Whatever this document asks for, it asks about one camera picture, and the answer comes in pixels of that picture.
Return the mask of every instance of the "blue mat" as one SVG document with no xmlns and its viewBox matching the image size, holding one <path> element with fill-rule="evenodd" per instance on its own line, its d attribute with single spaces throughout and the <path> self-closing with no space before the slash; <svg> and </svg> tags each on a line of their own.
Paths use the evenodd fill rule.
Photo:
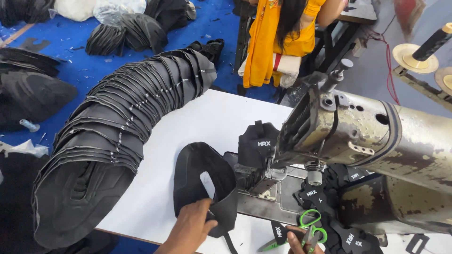
<svg viewBox="0 0 452 254">
<path fill-rule="evenodd" d="M 239 26 L 239 17 L 232 14 L 234 4 L 232 0 L 195 0 L 193 3 L 198 6 L 196 20 L 189 22 L 188 26 L 184 28 L 169 32 L 169 43 L 165 50 L 186 47 L 195 40 L 206 43 L 210 38 L 223 38 L 225 47 L 217 65 L 218 78 L 214 84 L 229 93 L 237 94 L 237 85 L 242 84 L 242 79 L 237 74 L 232 73 Z M 35 133 L 28 131 L 0 133 L 4 135 L 0 137 L 0 141 L 15 146 L 31 139 L 33 144 L 36 144 L 46 133 L 41 145 L 52 149 L 55 134 L 64 126 L 65 120 L 85 99 L 86 93 L 94 85 L 105 75 L 112 73 L 127 62 L 140 61 L 153 56 L 152 50 L 135 52 L 128 48 L 125 48 L 123 57 L 113 55 L 88 56 L 84 49 L 74 51 L 74 49 L 86 46 L 86 40 L 98 24 L 99 22 L 94 18 L 84 22 L 75 22 L 57 16 L 46 23 L 34 25 L 10 44 L 11 47 L 17 47 L 27 37 L 37 38 L 38 40 L 35 43 L 40 43 L 43 39 L 50 41 L 51 44 L 40 52 L 67 61 L 59 67 L 61 72 L 58 78 L 77 87 L 79 95 L 57 114 L 40 123 L 41 129 L 39 131 Z M 5 40 L 22 26 L 24 24 L 13 28 L 1 27 L 0 36 Z M 274 93 L 274 87 L 264 85 L 248 89 L 246 96 L 275 102 Z"/>
</svg>

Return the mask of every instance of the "table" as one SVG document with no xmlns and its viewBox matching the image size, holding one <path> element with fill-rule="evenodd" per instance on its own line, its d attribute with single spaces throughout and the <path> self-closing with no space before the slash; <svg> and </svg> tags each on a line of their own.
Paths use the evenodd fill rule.
<svg viewBox="0 0 452 254">
<path fill-rule="evenodd" d="M 333 45 L 332 32 L 338 22 L 333 22 L 326 28 L 316 28 L 315 37 L 319 38 L 317 45 L 309 55 L 309 73 L 313 71 L 326 72 L 329 66 L 339 56 L 344 47 L 355 35 L 361 24 L 372 25 L 377 20 L 377 15 L 372 5 L 372 0 L 356 0 L 350 3 L 347 11 L 343 11 L 338 20 L 344 21 L 347 28 Z M 237 37 L 237 49 L 235 51 L 234 71 L 237 72 L 246 58 L 247 43 L 250 39 L 250 27 L 253 16 L 256 15 L 256 6 L 250 5 L 249 0 L 240 1 L 239 34 Z M 322 48 L 325 48 L 325 59 L 318 68 L 315 67 L 315 59 Z"/>
<path fill-rule="evenodd" d="M 220 154 L 237 152 L 238 136 L 255 120 L 280 129 L 291 108 L 208 90 L 203 96 L 164 116 L 144 145 L 145 158 L 130 187 L 97 229 L 161 244 L 176 218 L 173 177 L 176 158 L 188 143 L 203 141 Z M 270 221 L 239 214 L 230 231 L 239 253 L 255 253 L 274 236 Z M 289 246 L 267 254 L 286 254 Z M 230 254 L 223 238 L 208 237 L 197 250 L 204 254 Z"/>
</svg>

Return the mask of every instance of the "hand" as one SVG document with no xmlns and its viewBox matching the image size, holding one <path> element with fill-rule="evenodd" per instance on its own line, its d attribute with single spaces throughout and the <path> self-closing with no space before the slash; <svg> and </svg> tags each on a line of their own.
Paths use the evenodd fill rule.
<svg viewBox="0 0 452 254">
<path fill-rule="evenodd" d="M 168 239 L 156 254 L 192 254 L 206 240 L 217 221 L 206 222 L 207 211 L 212 200 L 206 198 L 184 206 L 179 213 Z"/>
<path fill-rule="evenodd" d="M 290 230 L 298 230 L 303 233 L 306 233 L 306 230 L 301 229 L 299 227 L 286 226 L 286 228 L 290 229 Z M 290 251 L 288 254 L 307 254 L 308 253 L 308 249 L 311 246 L 310 243 L 306 243 L 305 246 L 302 248 L 301 243 L 300 243 L 301 240 L 302 239 L 298 239 L 294 233 L 292 233 L 292 232 L 287 233 L 287 242 L 289 242 L 289 245 L 290 245 Z M 322 251 L 322 249 L 320 248 L 319 245 L 315 246 L 314 251 L 312 253 L 313 254 L 325 254 L 325 252 Z"/>
</svg>

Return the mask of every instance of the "industrial sewing machine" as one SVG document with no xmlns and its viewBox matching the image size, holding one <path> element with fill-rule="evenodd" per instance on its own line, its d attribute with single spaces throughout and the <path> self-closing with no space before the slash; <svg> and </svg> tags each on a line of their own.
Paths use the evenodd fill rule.
<svg viewBox="0 0 452 254">
<path fill-rule="evenodd" d="M 407 70 L 435 71 L 433 53 L 451 37 L 449 23 L 421 47 L 396 47 L 398 76 L 412 83 Z M 349 171 L 350 183 L 338 190 L 345 225 L 373 234 L 452 233 L 452 119 L 335 90 L 352 66 L 343 59 L 326 81 L 310 85 L 262 167 L 241 165 L 237 154 L 225 153 L 238 181 L 245 179 L 239 182 L 239 213 L 295 225 L 303 208 L 293 194 L 306 178 L 322 184 L 324 169 L 336 164 Z M 452 89 L 452 72 L 442 69 L 441 75 L 437 80 Z M 451 109 L 452 93 L 443 91 L 435 101 Z M 353 182 L 367 170 L 378 174 Z"/>
</svg>

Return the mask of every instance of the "scissors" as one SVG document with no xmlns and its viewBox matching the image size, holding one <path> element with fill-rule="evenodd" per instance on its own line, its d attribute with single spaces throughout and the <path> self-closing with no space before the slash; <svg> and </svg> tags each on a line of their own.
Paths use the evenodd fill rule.
<svg viewBox="0 0 452 254">
<path fill-rule="evenodd" d="M 318 217 L 316 219 L 312 220 L 312 221 L 309 221 L 307 223 L 303 223 L 303 221 L 306 221 L 306 219 L 304 219 L 305 215 L 307 215 L 309 213 L 314 213 L 314 217 L 316 215 L 318 215 Z M 308 254 L 311 254 L 314 251 L 314 248 L 317 245 L 317 243 L 321 243 L 322 244 L 322 243 L 326 242 L 326 239 L 328 237 L 327 234 L 326 234 L 326 231 L 323 228 L 316 227 L 314 225 L 316 222 L 320 221 L 321 217 L 322 217 L 322 215 L 316 209 L 306 210 L 304 213 L 302 213 L 300 215 L 300 225 L 298 227 L 299 228 L 303 228 L 303 229 L 307 229 L 306 234 L 303 236 L 303 240 L 301 241 L 301 247 L 303 247 L 306 244 L 306 242 L 309 242 L 311 244 L 311 247 L 308 250 Z M 260 247 L 257 250 L 257 252 L 271 250 L 271 249 L 274 249 L 274 248 L 279 247 L 279 246 L 281 246 L 281 245 L 277 244 L 276 240 L 271 240 L 268 243 L 264 244 L 262 247 Z"/>
</svg>

